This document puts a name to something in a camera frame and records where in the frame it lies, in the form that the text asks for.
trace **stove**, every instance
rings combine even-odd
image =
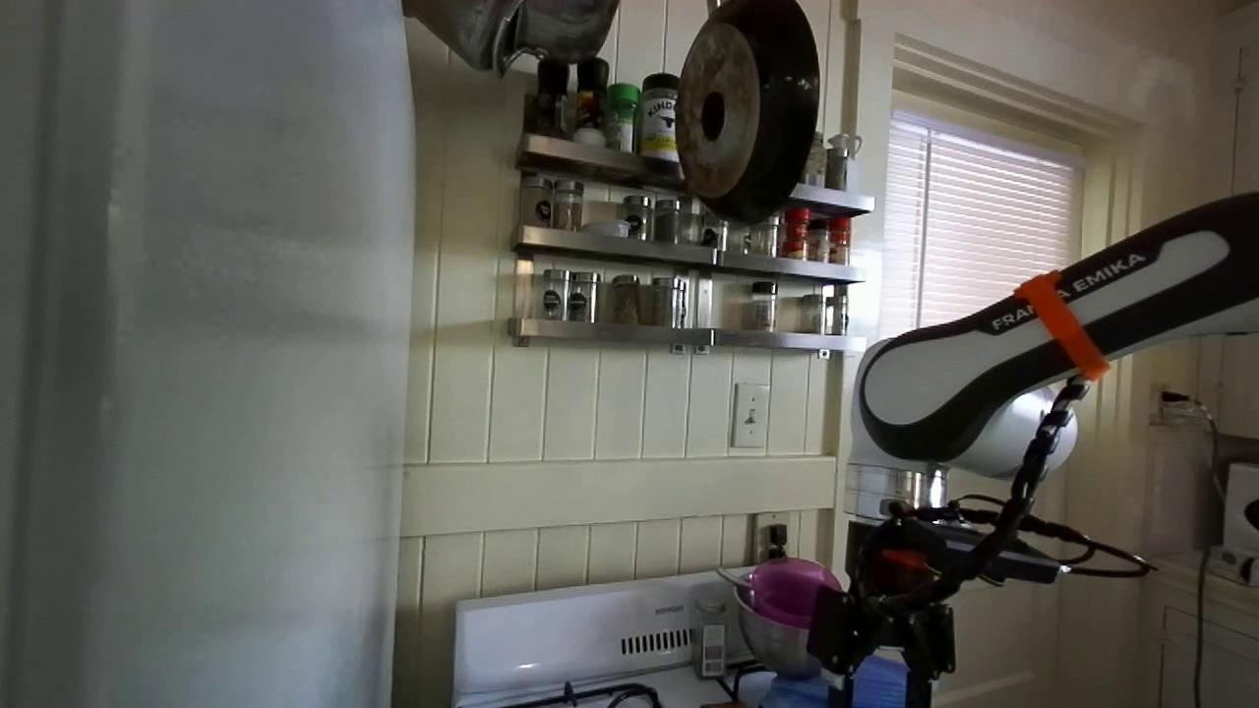
[[[746,570],[467,599],[455,708],[755,708],[776,676],[738,641],[734,575]]]

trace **refrigerator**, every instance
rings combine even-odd
[[[0,5],[0,705],[391,701],[396,0]]]

